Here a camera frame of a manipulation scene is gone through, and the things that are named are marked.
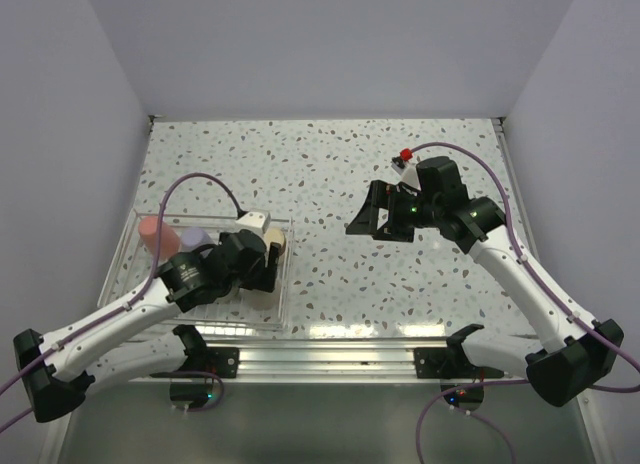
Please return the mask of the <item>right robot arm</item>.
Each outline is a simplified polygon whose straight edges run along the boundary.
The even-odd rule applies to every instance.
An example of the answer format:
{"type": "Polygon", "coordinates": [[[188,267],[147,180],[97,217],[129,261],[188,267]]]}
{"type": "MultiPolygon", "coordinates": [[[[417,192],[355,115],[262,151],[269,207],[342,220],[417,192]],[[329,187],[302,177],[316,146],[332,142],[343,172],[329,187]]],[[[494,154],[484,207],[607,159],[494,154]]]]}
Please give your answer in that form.
{"type": "Polygon", "coordinates": [[[401,179],[371,182],[349,235],[411,243],[418,229],[433,228],[486,270],[535,331],[532,339],[494,334],[470,324],[446,340],[426,366],[441,379],[477,376],[483,368],[526,379],[547,403],[561,407],[606,376],[613,347],[624,333],[577,305],[528,253],[488,197],[472,198],[454,161],[433,157],[417,164],[394,158],[401,179]]]}

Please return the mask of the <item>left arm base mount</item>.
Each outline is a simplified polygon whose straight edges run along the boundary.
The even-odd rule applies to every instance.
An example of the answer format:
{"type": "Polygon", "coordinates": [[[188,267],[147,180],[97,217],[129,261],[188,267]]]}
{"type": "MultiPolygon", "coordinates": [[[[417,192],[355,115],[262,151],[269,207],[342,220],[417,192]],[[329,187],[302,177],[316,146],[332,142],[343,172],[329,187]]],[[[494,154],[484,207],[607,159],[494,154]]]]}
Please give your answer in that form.
{"type": "Polygon", "coordinates": [[[178,371],[208,372],[223,379],[233,379],[237,377],[239,363],[237,347],[207,347],[189,355],[178,371]]]}

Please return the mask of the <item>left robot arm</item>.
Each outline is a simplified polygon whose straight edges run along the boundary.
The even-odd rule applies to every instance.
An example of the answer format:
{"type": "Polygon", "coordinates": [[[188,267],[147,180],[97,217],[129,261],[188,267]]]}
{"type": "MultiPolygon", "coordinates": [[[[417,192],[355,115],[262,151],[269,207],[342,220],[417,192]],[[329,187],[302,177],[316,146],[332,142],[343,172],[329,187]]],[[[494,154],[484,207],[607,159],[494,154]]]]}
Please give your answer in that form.
{"type": "Polygon", "coordinates": [[[179,252],[128,294],[56,331],[26,329],[13,339],[30,407],[39,423],[57,420],[114,384],[154,374],[209,377],[207,345],[180,324],[140,343],[131,338],[243,289],[276,288],[283,246],[249,230],[224,233],[215,244],[179,252]]]}

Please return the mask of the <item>beige plastic cup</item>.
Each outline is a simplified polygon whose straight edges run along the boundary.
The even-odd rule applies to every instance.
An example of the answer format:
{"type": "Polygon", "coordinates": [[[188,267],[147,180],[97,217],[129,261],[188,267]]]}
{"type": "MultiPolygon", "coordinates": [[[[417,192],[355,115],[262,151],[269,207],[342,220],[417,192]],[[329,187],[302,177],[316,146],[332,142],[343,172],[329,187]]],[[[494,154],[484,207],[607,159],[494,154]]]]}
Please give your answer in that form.
{"type": "Polygon", "coordinates": [[[254,310],[266,311],[276,308],[279,305],[279,294],[277,292],[263,292],[258,290],[247,291],[245,296],[247,304],[254,310]]]}

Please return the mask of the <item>pink plastic cup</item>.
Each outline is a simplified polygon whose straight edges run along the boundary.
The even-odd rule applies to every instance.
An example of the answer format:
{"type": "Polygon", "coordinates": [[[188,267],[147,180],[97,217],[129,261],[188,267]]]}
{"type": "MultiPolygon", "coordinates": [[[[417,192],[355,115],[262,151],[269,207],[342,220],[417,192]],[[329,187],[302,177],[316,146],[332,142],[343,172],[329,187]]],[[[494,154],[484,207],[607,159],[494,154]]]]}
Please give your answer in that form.
{"type": "Polygon", "coordinates": [[[150,254],[158,254],[164,261],[180,251],[181,239],[174,229],[156,215],[141,219],[137,227],[138,235],[150,254]]]}

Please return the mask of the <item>steel cup with cork base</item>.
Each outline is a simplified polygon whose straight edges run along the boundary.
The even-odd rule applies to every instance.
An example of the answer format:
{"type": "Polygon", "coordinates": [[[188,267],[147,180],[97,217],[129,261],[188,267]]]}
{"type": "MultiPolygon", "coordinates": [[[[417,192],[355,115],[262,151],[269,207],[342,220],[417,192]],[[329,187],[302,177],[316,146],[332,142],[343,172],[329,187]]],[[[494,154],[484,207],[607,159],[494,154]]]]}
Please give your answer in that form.
{"type": "Polygon", "coordinates": [[[286,250],[286,236],[282,229],[277,227],[270,227],[263,236],[263,240],[268,249],[273,245],[278,248],[278,255],[282,256],[286,250]]]}

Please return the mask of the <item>purple plastic cup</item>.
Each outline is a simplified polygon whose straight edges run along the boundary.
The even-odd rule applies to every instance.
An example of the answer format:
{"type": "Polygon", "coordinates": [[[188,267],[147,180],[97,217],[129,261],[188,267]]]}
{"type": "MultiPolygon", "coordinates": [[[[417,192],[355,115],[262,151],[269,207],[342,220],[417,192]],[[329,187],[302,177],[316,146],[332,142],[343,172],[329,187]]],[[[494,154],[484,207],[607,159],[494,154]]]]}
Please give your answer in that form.
{"type": "Polygon", "coordinates": [[[182,230],[180,243],[181,250],[183,252],[189,252],[203,245],[211,244],[212,238],[205,229],[194,226],[182,230]]]}

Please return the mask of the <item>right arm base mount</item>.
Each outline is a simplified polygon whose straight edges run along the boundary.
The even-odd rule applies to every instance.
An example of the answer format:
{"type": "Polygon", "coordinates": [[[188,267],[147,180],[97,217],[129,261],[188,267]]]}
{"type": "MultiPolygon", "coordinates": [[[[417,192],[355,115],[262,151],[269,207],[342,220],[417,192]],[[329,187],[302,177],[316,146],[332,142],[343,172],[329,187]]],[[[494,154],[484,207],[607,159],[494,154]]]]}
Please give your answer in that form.
{"type": "Polygon", "coordinates": [[[419,379],[503,378],[504,372],[472,364],[460,348],[416,347],[413,350],[416,377],[419,379]]]}

